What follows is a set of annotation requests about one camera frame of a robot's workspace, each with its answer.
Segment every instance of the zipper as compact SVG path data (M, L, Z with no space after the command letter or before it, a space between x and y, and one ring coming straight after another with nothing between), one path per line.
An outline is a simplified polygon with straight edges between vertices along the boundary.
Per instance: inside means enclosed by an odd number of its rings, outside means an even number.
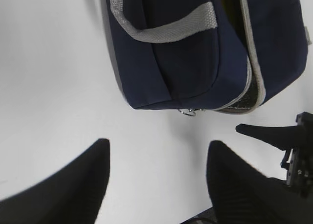
M264 81L261 73L261 68L258 60L258 55L256 52L254 37L253 37L253 30L251 25L250 13L249 13L249 6L247 0L240 0L241 10L244 19L244 26L246 32L246 43L247 48L250 56L251 66L253 70L253 74L256 79L257 88L258 88L258 97L256 100L255 105L250 109L231 109L227 106L224 109L219 109L219 112L229 113L229 114L248 114L255 109L257 109L265 100L266 97L266 89L264 86Z
M232 105L234 105L236 102L238 102L249 90L250 85L251 85L251 81L252 81L252 68L251 68L251 62L249 57L247 57L247 79L246 79L246 86L244 91L235 99L231 100L229 103L225 104L222 107L213 109L213 111L221 111L223 109L226 109Z

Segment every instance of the gray handle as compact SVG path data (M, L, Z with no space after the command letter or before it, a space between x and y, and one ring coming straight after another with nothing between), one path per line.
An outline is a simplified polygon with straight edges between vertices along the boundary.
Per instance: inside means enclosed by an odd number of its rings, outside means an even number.
M207 2L193 10L186 17L160 26L144 30L136 29L124 16L124 0L110 0L111 11L122 28L135 40L147 43L177 42L198 32L216 28L217 20L212 2Z

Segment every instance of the white surface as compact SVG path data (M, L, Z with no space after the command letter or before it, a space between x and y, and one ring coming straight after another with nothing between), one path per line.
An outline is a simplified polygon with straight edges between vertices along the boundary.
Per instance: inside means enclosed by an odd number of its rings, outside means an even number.
M312 0L302 0L313 35ZM283 153L235 133L239 123L295 124L313 112L312 52L305 74L245 116L134 111L114 77L99 0L0 0L0 199L109 138L112 169L97 223L178 224L209 208L208 144L220 139L267 176Z

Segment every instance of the fabric bag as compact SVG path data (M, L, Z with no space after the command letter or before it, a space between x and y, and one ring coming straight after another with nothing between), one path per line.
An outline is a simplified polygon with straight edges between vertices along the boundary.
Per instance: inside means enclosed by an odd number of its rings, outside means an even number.
M299 0L107 0L134 109L248 113L304 71Z

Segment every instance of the metal ring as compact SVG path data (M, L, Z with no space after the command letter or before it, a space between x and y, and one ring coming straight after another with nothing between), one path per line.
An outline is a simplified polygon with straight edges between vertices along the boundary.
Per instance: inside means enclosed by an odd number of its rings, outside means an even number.
M181 113L181 114L184 114L184 115L187 115L187 116L191 116L191 117L194 117L197 115L197 113L195 112L194 109L189 109L188 111L189 112L184 112L183 110L180 110L178 109L178 111Z

